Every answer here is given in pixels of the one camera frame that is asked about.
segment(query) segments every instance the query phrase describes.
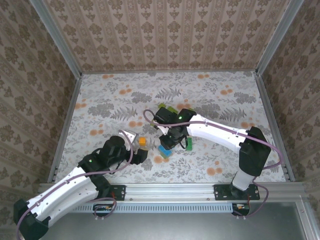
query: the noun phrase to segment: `cable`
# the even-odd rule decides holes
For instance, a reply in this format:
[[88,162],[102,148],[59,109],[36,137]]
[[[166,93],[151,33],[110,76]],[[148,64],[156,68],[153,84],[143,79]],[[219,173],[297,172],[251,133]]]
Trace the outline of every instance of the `cable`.
[[[229,129],[229,128],[226,128],[226,127],[223,127],[223,126],[214,124],[214,123],[212,123],[212,122],[207,122],[207,121],[187,121],[187,122],[173,123],[173,124],[160,124],[160,123],[157,123],[157,122],[154,122],[154,121],[148,119],[147,116],[146,116],[146,112],[151,113],[151,114],[153,115],[153,117],[155,117],[155,114],[154,114],[150,109],[146,109],[146,110],[143,111],[143,116],[144,116],[145,120],[146,120],[148,123],[154,124],[154,125],[156,125],[156,126],[160,126],[160,127],[177,127],[177,126],[190,125],[190,124],[204,124],[204,125],[206,125],[206,126],[212,126],[212,127],[217,128],[217,129],[224,130],[224,131],[226,131],[226,132],[228,132],[228,133],[236,134],[236,135],[238,135],[238,136],[240,136],[240,137],[244,137],[244,138],[250,139],[250,140],[252,140],[252,141],[258,142],[258,143],[260,143],[260,144],[266,145],[267,147],[271,148],[272,150],[274,150],[274,151],[276,151],[276,152],[278,153],[279,158],[280,158],[280,161],[277,162],[277,163],[275,163],[275,164],[273,164],[273,165],[265,166],[265,167],[263,168],[263,170],[275,168],[275,167],[281,165],[281,164],[283,163],[283,161],[284,161],[284,156],[283,156],[282,152],[281,152],[278,148],[276,148],[275,146],[273,146],[272,144],[270,144],[270,143],[268,143],[268,142],[266,142],[266,141],[262,141],[262,140],[260,140],[260,139],[255,138],[255,137],[248,136],[248,135],[245,135],[245,134],[240,133],[240,132],[238,132],[238,131],[234,131],[234,130],[231,130],[231,129]],[[266,203],[266,201],[267,201],[267,199],[268,199],[268,197],[269,197],[269,191],[268,191],[268,189],[267,189],[265,186],[262,186],[262,185],[256,183],[256,182],[255,182],[255,179],[256,179],[256,178],[257,178],[257,177],[255,177],[255,178],[252,180],[252,183],[253,183],[254,185],[256,185],[257,187],[259,187],[259,188],[265,189],[266,195],[265,195],[265,198],[264,198],[263,202],[261,203],[260,207],[258,207],[258,209],[257,209],[256,211],[254,211],[253,213],[248,214],[247,216],[243,216],[243,218],[247,218],[247,217],[252,217],[252,216],[254,216],[254,215],[264,206],[264,204]]]
[[229,128],[214,124],[212,122],[206,122],[206,121],[187,121],[187,122],[173,123],[173,124],[160,124],[160,123],[157,123],[157,122],[154,122],[154,121],[151,121],[150,119],[148,119],[147,116],[146,116],[146,112],[151,113],[153,116],[155,116],[155,114],[150,109],[146,109],[146,110],[143,111],[143,116],[144,116],[145,120],[148,123],[156,125],[156,126],[160,126],[160,127],[178,127],[178,126],[190,125],[190,124],[204,124],[204,125],[208,125],[208,126],[211,126],[211,127],[215,127],[217,129],[224,130],[224,131],[229,132],[231,134],[237,134],[240,137],[244,137],[244,138],[250,139],[252,141],[258,142],[260,144],[266,145],[266,146],[268,146],[269,148],[271,148],[272,150],[274,150],[274,151],[276,151],[278,153],[280,161],[275,163],[275,164],[273,164],[273,165],[265,166],[263,168],[263,170],[275,168],[275,167],[277,167],[277,166],[279,166],[279,165],[281,165],[283,163],[284,157],[283,157],[283,154],[281,153],[281,151],[278,148],[276,148],[275,146],[273,146],[272,144],[270,144],[270,143],[268,143],[266,141],[262,141],[260,139],[255,138],[255,137],[248,136],[248,135],[245,135],[243,133],[240,133],[240,132],[231,130]]
[[121,170],[123,170],[124,168],[126,168],[132,161],[132,158],[134,156],[134,148],[133,148],[133,145],[130,141],[130,139],[128,138],[128,136],[126,135],[126,133],[122,130],[119,130],[119,132],[121,132],[124,137],[126,138],[126,140],[129,142],[129,145],[130,145],[130,158],[129,158],[129,161],[122,167],[120,167],[119,169],[115,169],[115,170],[109,170],[109,171],[94,171],[94,172],[87,172],[87,173],[82,173],[82,174],[79,174],[79,175],[76,175],[76,176],[73,176],[73,177],[70,177],[69,179],[67,179],[66,181],[62,182],[60,185],[54,187],[52,190],[50,190],[46,195],[44,195],[42,198],[40,198],[39,201],[37,201],[35,204],[33,204],[27,211],[25,211],[22,216],[20,217],[17,225],[16,225],[16,239],[17,240],[21,240],[20,237],[19,237],[19,228],[20,228],[20,225],[23,221],[23,219],[27,216],[28,213],[30,213],[32,211],[32,209],[34,209],[37,204],[41,204],[41,202],[43,202],[47,197],[49,197],[52,193],[54,193],[56,190],[58,190],[59,188],[61,188],[62,186],[64,186],[65,184],[67,184],[67,182],[71,182],[72,180],[74,179],[77,179],[77,178],[80,178],[80,177],[83,177],[83,176],[91,176],[91,175],[96,175],[96,174],[110,174],[110,173],[115,173],[115,172],[119,172]]
[[119,162],[118,165],[116,166],[115,170],[117,170],[123,162],[124,162],[124,160],[122,160],[121,162]]
[[103,201],[103,200],[110,200],[110,201],[113,201],[113,208],[111,209],[111,211],[107,214],[107,215],[105,215],[105,216],[103,216],[103,217],[99,217],[99,216],[97,216],[97,210],[98,209],[100,209],[101,208],[101,206],[99,206],[99,207],[97,207],[95,210],[94,210],[94,216],[95,216],[95,219],[98,219],[98,218],[107,218],[107,217],[109,217],[115,210],[116,210],[116,207],[117,207],[117,201],[114,199],[114,198],[112,198],[112,197],[102,197],[102,198],[98,198],[98,199],[94,199],[94,200],[91,200],[91,201],[89,201],[88,203],[94,203],[94,202],[99,202],[99,201]]
[[250,196],[249,196],[249,194],[248,194],[248,201],[246,202],[246,204],[249,205],[249,209],[250,209]]
[[234,213],[238,214],[239,216],[242,216],[242,214],[236,210],[233,210]]
[[181,146],[183,149],[186,149],[186,148],[188,147],[187,136],[185,136],[184,140],[185,140],[185,146],[182,145],[181,141],[179,142],[179,144],[180,144],[180,146]]

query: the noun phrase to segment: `metal vent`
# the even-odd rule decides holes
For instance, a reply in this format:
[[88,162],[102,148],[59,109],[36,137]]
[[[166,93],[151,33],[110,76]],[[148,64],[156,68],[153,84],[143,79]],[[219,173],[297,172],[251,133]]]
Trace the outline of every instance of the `metal vent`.
[[[95,203],[86,203],[71,213],[93,213]],[[114,213],[232,213],[232,203],[118,203]]]

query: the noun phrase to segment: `small object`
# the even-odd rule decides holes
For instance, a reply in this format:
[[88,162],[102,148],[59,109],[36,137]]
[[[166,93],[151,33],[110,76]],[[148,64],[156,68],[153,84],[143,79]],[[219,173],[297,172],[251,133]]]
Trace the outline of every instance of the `small object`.
[[147,145],[147,139],[144,136],[139,137],[139,145],[143,147]]
[[185,150],[186,150],[186,151],[192,151],[192,138],[191,138],[191,137],[188,137],[188,138],[186,139],[186,141],[187,141],[188,144],[187,144]]
[[175,110],[172,106],[168,106],[167,109],[168,109],[170,112],[172,112],[172,113],[178,114],[178,111]]
[[163,157],[164,159],[167,159],[173,154],[171,150],[166,150],[162,145],[158,146],[158,150],[160,152],[161,157]]
[[162,107],[166,108],[166,105],[165,105],[164,103],[160,103],[160,104],[158,105],[158,108],[162,108]]

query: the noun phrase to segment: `metal frame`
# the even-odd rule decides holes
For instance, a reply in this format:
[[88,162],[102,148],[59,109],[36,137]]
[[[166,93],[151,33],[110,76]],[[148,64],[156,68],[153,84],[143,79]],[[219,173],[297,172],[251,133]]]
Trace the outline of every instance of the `metal frame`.
[[51,17],[49,10],[47,9],[43,0],[30,0],[35,11],[38,13],[41,21],[43,22],[46,30],[51,35],[55,45],[58,47],[60,53],[62,54],[66,64],[68,64],[70,70],[72,71],[75,79],[80,79],[81,77],[81,67],[78,65],[73,53],[70,51],[68,44],[60,33],[55,21]]
[[[124,202],[130,203],[243,203],[243,200],[215,200],[214,185],[221,183],[115,183],[125,185]],[[307,200],[302,182],[260,182],[269,191],[268,202],[301,202]],[[53,183],[40,184],[39,193],[52,187]],[[266,190],[258,188],[261,203]]]
[[212,72],[254,72],[254,68],[243,68],[243,69],[159,69],[159,70],[126,70],[126,71],[84,71],[84,75],[92,74],[151,74],[151,73],[212,73]]
[[275,54],[279,44],[281,43],[303,2],[304,0],[292,0],[289,2],[288,7],[286,8],[278,26],[276,27],[259,60],[258,65],[256,66],[256,70],[259,75],[262,75],[262,73],[265,71],[268,63]]
[[296,207],[299,213],[299,217],[304,229],[306,239],[308,240],[319,240],[320,232],[319,227],[315,219],[313,210],[311,209],[310,203],[303,200],[297,201]]
[[281,138],[281,134],[277,125],[277,121],[274,115],[274,112],[272,110],[272,106],[270,103],[270,100],[268,98],[267,90],[265,88],[264,81],[262,79],[262,76],[259,74],[254,75],[256,85],[258,87],[261,101],[264,107],[264,112],[266,115],[266,118],[269,122],[272,138],[274,140],[275,146],[281,151],[283,157],[284,157],[284,163],[282,164],[283,173],[288,175],[288,180],[295,181],[294,172],[292,171],[291,164],[289,162],[289,158],[285,149],[284,142]]
[[52,161],[49,177],[48,177],[48,180],[47,180],[48,183],[52,183],[55,180],[56,171],[58,170],[58,166],[60,164],[60,161],[61,161],[61,158],[62,158],[62,154],[64,152],[64,148],[65,148],[65,144],[66,144],[66,140],[67,140],[67,136],[68,136],[68,132],[69,132],[70,123],[71,123],[71,120],[72,120],[72,116],[74,114],[75,106],[76,106],[78,95],[79,95],[79,92],[80,92],[81,82],[82,82],[82,78],[77,79],[76,82],[75,82],[75,86],[74,86],[74,90],[73,90],[73,93],[72,93],[70,105],[69,105],[69,108],[68,108],[68,112],[66,113],[66,116],[65,116],[65,120],[64,120],[62,131],[61,131],[60,139],[59,139],[58,145],[56,147],[54,158],[53,158],[53,161]]
[[[228,207],[230,203],[243,203],[244,201],[216,201],[214,195],[214,185],[221,183],[119,183],[126,185],[125,199],[119,202],[119,207],[123,212],[130,212],[128,207],[135,206],[141,209],[141,213],[163,212],[164,205],[176,206],[178,212],[188,213],[190,208],[194,208],[193,213],[202,212],[201,206],[208,207],[206,211],[216,212],[217,206]],[[319,240],[319,228],[316,224],[314,213],[310,207],[308,196],[304,190],[302,182],[261,182],[269,191],[268,203],[296,203],[305,236],[308,240]],[[39,193],[50,188],[53,183],[41,183]],[[252,202],[261,203],[266,197],[266,190],[259,187],[260,200]],[[106,204],[106,201],[86,203],[76,207],[72,213],[92,213],[93,204]],[[177,208],[166,209],[166,213],[173,213]]]

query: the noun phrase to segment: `green block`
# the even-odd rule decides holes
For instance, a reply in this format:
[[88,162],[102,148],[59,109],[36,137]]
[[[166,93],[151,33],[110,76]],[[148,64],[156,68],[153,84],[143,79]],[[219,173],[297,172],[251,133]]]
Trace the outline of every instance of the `green block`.
[[165,105],[164,103],[160,103],[160,104],[158,105],[158,108],[162,108],[162,107],[166,108],[166,105]]
[[168,158],[168,156],[166,156],[163,152],[160,152],[160,156],[163,157],[164,159]]
[[168,109],[170,112],[172,112],[172,113],[178,114],[178,111],[175,110],[172,106],[168,106],[167,109]]
[[188,146],[185,148],[186,151],[192,151],[192,138],[187,138]]

